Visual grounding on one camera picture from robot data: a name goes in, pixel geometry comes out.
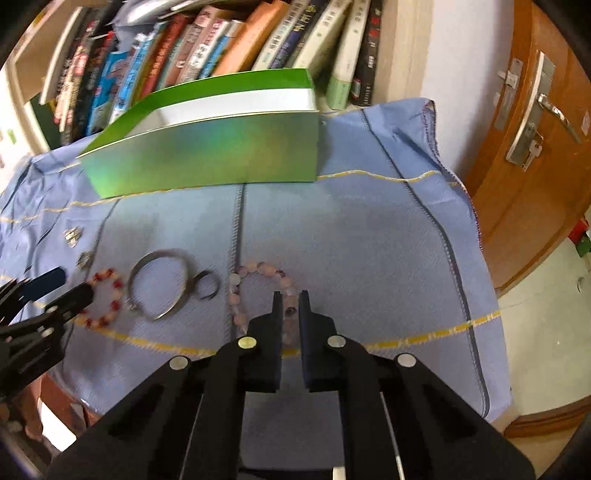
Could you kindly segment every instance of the beaded bracelet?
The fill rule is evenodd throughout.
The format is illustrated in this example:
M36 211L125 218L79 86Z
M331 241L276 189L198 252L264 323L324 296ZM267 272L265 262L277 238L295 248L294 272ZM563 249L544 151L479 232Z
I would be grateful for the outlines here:
M81 319L87 329L98 329L106 327L108 324L116 319L118 312L121 309L121 297L123 296L123 282L121 275L119 275L114 268L107 268L95 273L93 277L87 281L93 288L104 280L112 280L113 283L113 301L109 305L109 312L103 315L98 320L95 320L88 315L88 310L82 310L78 318Z
M294 281L288 277L283 270L275 268L268 262L248 262L246 265L238 267L236 272L230 274L228 278L230 310L232 312L232 319L234 324L246 333L248 328L248 318L246 313L241 309L241 299L238 294L238 285L249 274L258 273L268 278L273 278L279 283L281 293L283 293L283 306L285 308L283 313L283 335L282 340L285 345L289 345L294 336L297 336L297 289L294 286Z

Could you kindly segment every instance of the red beaded bracelet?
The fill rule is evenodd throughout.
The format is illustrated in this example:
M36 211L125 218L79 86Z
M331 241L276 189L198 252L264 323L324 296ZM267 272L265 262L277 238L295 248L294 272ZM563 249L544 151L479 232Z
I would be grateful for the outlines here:
M98 320L89 317L88 310L82 310L82 313L78 315L78 318L84 322L87 329L106 327L108 324L113 322L113 320L115 320L117 313L121 309L121 297L123 296L124 286L123 282L121 281L121 275L119 275L114 268L107 268L95 273L92 279L88 280L87 283L92 287L96 287L96 285L101 283L103 280L113 281L113 301L111 302L109 312Z

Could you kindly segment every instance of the metal screw head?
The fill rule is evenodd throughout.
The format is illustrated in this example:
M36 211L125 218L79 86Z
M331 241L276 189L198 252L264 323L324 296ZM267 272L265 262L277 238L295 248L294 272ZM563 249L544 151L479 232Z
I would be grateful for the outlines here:
M403 353L398 356L398 363L403 367L414 367L417 364L417 359L410 353Z
M189 364L189 360L185 356L175 356L174 358L170 359L168 362L168 366L173 370L183 370L187 368Z
M242 337L240 340L238 340L238 346L240 348L244 348L244 350L254 348L256 347L256 338Z
M329 337L326 343L328 343L332 348L343 348L347 343L347 340L345 340L345 337L341 337L340 335L333 335Z

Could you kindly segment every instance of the book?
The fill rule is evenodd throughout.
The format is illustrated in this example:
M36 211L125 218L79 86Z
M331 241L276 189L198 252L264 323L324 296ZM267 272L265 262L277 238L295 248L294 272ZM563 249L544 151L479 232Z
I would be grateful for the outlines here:
M129 107L131 96L134 92L138 70L148 49L148 37L150 35L138 33L135 36L135 41L139 42L139 47L134 53L133 58L129 61L127 72L125 73L123 81L121 82L121 87L119 88L113 103L113 110L111 111L111 116L109 117L109 124L113 123L121 115L123 115Z
M101 132L108 125L115 98L140 45L141 37L136 36L128 51L114 51L109 54L92 102L87 135Z
M277 51L277 55L271 62L269 68L282 69L285 66L287 60L300 42L300 39L302 39L306 32L309 33L310 30L314 28L316 22L326 8L326 5L328 5L328 0L310 0L306 9L302 12L297 22L288 33L281 48Z
M61 86L59 97L57 98L56 112L53 117L53 121L60 126L60 132L63 132L61 120L67 113L67 108L70 105L70 90L72 86L72 76L74 75L74 63L78 55L84 49L83 43L95 32L95 29L98 25L98 13L99 10L97 9L92 9L89 12L87 21L84 24L82 36L80 37L80 41L78 42L76 50L74 51L74 55L72 55L72 59L69 61L66 75L63 77L63 84Z
M244 22L242 20L232 20L230 26L226 30L226 34L215 46L212 54L209 56L205 66L203 67L203 70L199 74L200 79L207 78L212 74L213 69L216 67L222 56L227 52L228 48L232 46L232 42L240 34L243 27Z
M158 82L158 77L160 77L166 60L168 59L171 50L177 42L178 37L180 36L181 32L183 32L184 29L187 27L187 24L190 20L191 17L184 14L177 14L173 16L168 27L166 28L166 31L164 32L163 40L154 57L152 67L148 72L148 78L146 79L144 86L142 88L142 92L139 96L140 99L148 96L155 90L156 84Z
M82 87L82 80L88 78L87 65L89 59L96 55L97 51L105 43L107 35L97 35L87 38L82 48L74 60L74 69L72 73L72 80L70 82L69 101L64 106L64 111L60 120L61 144L69 145L74 141L74 112L78 103L80 89Z
M371 105L374 94L375 72L378 64L381 22L382 0L371 0L361 50L351 85L351 103L354 105Z
M193 47L195 42L200 37L204 28L206 28L210 23L210 19L212 17L213 7L205 7L197 15L194 22L189 26L187 31L185 32L183 42L178 49L176 56L173 58L171 62L171 66L169 71L166 75L166 80L163 84L163 88L170 87L171 85L176 85L179 75L183 71L185 63L187 62L187 58L191 55L193 51Z
M180 75L178 76L177 85L179 83L188 82L189 80L194 80L194 77L192 77L192 75L194 73L194 68L191 66L191 61L197 61L197 58L195 57L195 55L198 54L199 51L202 50L203 48L206 48L209 46L209 44L205 45L204 43L205 43L207 37L209 36L209 33L211 32L211 30L214 28L214 25L217 25L216 26L216 32L217 32L217 29L219 28L219 24L216 24L216 21L218 19L230 20L232 18L235 18L235 15L236 15L236 13L231 10L222 10L220 8L212 7L211 5L208 5L203 10L201 10L199 15L201 16L201 14L203 14L204 12L207 12L207 15L209 16L207 19L207 23L204 25L203 29L201 30L201 33L199 34L199 37L197 38L197 40L193 44L193 48L192 48L191 52L187 56L187 60L185 62L185 65L183 66L183 69L182 69Z
M285 16L289 7L289 4L281 0L273 0L271 4L261 2L246 19L242 33L223 56L213 75L249 70L263 43Z
M158 79L158 85L156 86L155 90L162 90L166 87L166 80L168 78L168 74L171 72L171 68L174 66L174 59L177 57L178 52L183 45L183 40L185 35L187 34L188 30L192 29L192 25L187 25L184 31L179 35L179 37L174 42L174 47L168 54L168 58L162 67L162 72L160 73L160 78Z
M115 32L110 31L95 41L90 50L86 70L80 82L78 98L74 107L74 118L72 122L72 141L79 140L86 135L86 127L92 106L92 100L99 81L99 75L105 66L107 55L116 46Z
M291 29L299 20L300 15L308 6L310 0L294 0L281 23L273 31L256 59L253 70L265 70L270 67L277 52L289 35Z
M368 10L369 0L353 0L326 90L326 103L333 110L347 107Z
M321 72L339 39L350 3L350 0L330 0L295 60L295 69L307 69L312 78Z
M87 19L89 10L88 7L78 7L71 14L51 56L43 82L43 90L39 97L39 105L45 105L49 100L59 95L67 69L70 67L76 47L80 44L84 33L84 21Z
M154 59L158 53L158 50L160 49L167 25L168 21L157 22L154 25L154 29L148 35L145 53L138 68L138 73L133 91L131 93L131 101L128 105L128 108L138 103L142 98L141 94L144 89L144 83L148 79L148 75L152 65L154 64Z
M230 22L228 20L223 20L221 18L218 18L213 23L207 37L205 37L201 45L195 49L190 60L187 62L185 69L181 74L181 78L179 78L179 83L191 82L199 76L213 48L223 37L229 25Z

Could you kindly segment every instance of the blue cloth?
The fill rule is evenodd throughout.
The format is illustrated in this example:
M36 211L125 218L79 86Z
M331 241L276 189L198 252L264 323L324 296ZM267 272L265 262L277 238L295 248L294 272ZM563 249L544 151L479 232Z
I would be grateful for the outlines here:
M68 285L104 268L126 278L145 254L177 248L222 278L238 263L269 261L310 292L314 311L378 355L407 351L493 420L508 406L509 375L498 304L470 199L441 164L432 102L410 99L332 118L321 128L315 183L203 187L100 200L81 166L88 139L23 165L0 198L3 278L66 268ZM83 229L71 248L63 232ZM89 271L79 255L94 252ZM154 262L134 291L153 312L178 291L178 266ZM275 285L241 285L249 317L271 308ZM90 307L104 314L111 292ZM25 315L39 312L27 306ZM103 331L75 326L52 373L70 394L105 412L171 356L211 355L235 335L225 294L191 297L159 322L122 311ZM242 459L253 468L343 464L337 395L309 394L298 355L282 363L276 395L248 394Z

